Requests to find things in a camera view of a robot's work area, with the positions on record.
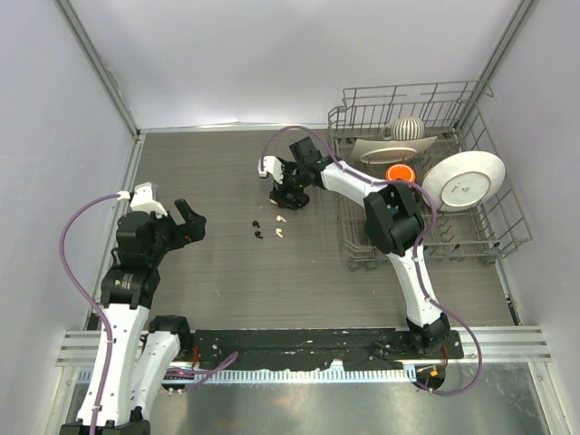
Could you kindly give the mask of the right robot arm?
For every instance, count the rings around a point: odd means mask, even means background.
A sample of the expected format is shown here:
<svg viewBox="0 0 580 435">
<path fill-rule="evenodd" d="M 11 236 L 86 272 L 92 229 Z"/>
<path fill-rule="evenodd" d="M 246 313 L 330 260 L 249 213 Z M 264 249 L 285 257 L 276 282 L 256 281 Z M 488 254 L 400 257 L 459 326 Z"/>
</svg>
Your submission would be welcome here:
<svg viewBox="0 0 580 435">
<path fill-rule="evenodd" d="M 313 186 L 361 206 L 367 237 L 387 256 L 399 280 L 410 348 L 421 358 L 431 357 L 449 336 L 450 322 L 425 264 L 422 241 L 426 226 L 416 187 L 402 180 L 373 179 L 335 156 L 323 156 L 309 138 L 289 149 L 293 160 L 264 155 L 258 161 L 258 175 L 273 180 L 270 200 L 280 208 L 298 210 L 308 204 L 305 189 Z"/>
</svg>

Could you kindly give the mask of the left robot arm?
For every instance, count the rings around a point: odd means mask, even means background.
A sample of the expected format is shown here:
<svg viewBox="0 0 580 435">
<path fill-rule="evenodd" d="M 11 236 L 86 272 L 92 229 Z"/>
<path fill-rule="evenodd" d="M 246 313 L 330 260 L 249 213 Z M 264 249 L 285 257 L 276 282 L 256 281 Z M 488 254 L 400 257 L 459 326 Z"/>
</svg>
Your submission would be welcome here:
<svg viewBox="0 0 580 435">
<path fill-rule="evenodd" d="M 205 236 L 206 218 L 183 198 L 174 204 L 181 224 L 155 204 L 132 206 L 120 217 L 101 299 L 81 292 L 101 319 L 101 336 L 89 389 L 62 434 L 149 434 L 150 411 L 170 363 L 192 353 L 185 317 L 149 318 L 163 258 Z"/>
</svg>

